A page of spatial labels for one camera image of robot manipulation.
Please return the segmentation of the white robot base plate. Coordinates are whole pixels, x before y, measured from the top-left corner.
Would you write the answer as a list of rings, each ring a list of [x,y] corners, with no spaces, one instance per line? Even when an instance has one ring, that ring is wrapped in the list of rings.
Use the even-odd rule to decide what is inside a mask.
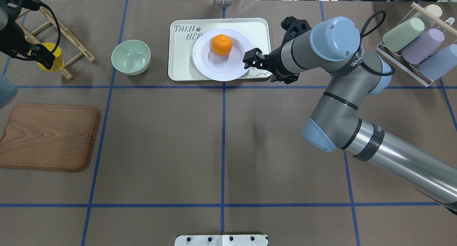
[[[178,236],[175,246],[269,246],[267,235],[188,235]]]

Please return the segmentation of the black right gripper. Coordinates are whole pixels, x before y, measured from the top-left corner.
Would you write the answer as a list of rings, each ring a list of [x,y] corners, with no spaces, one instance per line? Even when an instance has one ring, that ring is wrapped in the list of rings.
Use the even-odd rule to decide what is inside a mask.
[[[270,82],[284,82],[291,84],[298,80],[299,74],[304,72],[292,56],[292,45],[296,37],[311,30],[307,20],[297,19],[293,16],[284,18],[281,27],[286,30],[281,46],[264,55],[261,50],[249,50],[244,54],[244,69],[254,67],[266,69],[271,72]]]

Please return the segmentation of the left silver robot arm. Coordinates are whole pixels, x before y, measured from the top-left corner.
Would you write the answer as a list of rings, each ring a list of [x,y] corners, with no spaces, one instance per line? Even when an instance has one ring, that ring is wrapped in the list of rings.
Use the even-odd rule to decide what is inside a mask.
[[[57,51],[60,40],[60,25],[52,9],[41,0],[1,0],[1,28],[0,28],[0,49],[1,52],[13,59],[23,61],[35,61],[50,70],[55,62],[54,52]],[[41,8],[48,10],[58,31],[55,46],[49,50],[41,43],[30,43],[25,38],[23,28],[16,19],[25,8],[31,11],[38,11]]]

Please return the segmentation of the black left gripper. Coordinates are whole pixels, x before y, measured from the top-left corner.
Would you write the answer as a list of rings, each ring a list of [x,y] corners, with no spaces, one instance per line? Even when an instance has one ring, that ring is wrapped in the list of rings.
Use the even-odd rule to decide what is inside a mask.
[[[9,23],[0,33],[1,52],[13,59],[39,62],[44,57],[52,56],[52,51],[44,44],[30,43],[25,38],[23,29],[16,21]]]

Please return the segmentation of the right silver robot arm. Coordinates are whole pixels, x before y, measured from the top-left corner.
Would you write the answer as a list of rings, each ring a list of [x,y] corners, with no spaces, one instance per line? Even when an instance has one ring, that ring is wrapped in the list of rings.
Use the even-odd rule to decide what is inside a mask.
[[[339,148],[409,183],[453,214],[457,210],[456,168],[357,117],[368,95],[380,93],[395,69],[367,51],[352,20],[335,17],[311,28],[306,20],[289,16],[281,46],[269,54],[251,49],[245,68],[272,73],[271,82],[290,84],[307,70],[322,68],[331,76],[302,131],[303,138],[325,152]]]

